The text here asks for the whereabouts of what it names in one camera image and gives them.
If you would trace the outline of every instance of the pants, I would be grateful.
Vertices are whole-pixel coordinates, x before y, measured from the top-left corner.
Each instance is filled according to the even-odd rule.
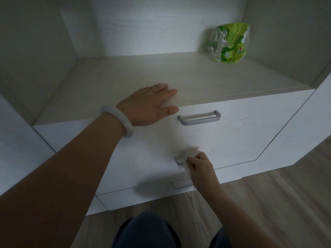
[[[180,240],[170,224],[153,212],[143,212],[125,221],[119,228],[112,248],[181,247]],[[210,248],[232,248],[221,228],[210,243]]]

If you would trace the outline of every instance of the bracelet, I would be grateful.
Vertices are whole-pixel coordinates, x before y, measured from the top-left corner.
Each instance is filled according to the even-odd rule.
[[[112,114],[114,117],[118,119],[118,121],[121,122],[121,124],[124,126],[126,130],[126,134],[124,137],[129,138],[133,135],[133,126],[129,119],[117,108],[109,105],[105,105],[101,108],[101,113],[108,112],[109,114]]]

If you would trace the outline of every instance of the person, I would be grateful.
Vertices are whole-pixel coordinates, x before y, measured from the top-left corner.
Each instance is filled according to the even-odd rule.
[[[178,112],[160,104],[177,93],[167,84],[144,87],[116,108],[133,126],[153,124]],[[70,247],[89,209],[111,155],[126,130],[104,112],[72,141],[0,197],[0,247]],[[203,152],[187,158],[191,179],[223,228],[211,247],[277,247],[221,188]],[[127,220],[113,247],[180,247],[171,226],[155,213]]]

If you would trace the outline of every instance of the plastic package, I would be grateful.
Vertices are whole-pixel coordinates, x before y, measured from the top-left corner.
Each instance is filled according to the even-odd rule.
[[[218,26],[209,39],[208,50],[215,62],[237,62],[246,54],[250,27],[238,22]]]

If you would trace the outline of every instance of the laminate flooring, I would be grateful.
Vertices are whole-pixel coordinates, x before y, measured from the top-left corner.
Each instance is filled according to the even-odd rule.
[[[331,247],[331,137],[296,164],[222,184],[282,247]],[[197,191],[85,217],[72,248],[111,247],[119,226],[154,211],[183,248],[208,247],[221,223]]]

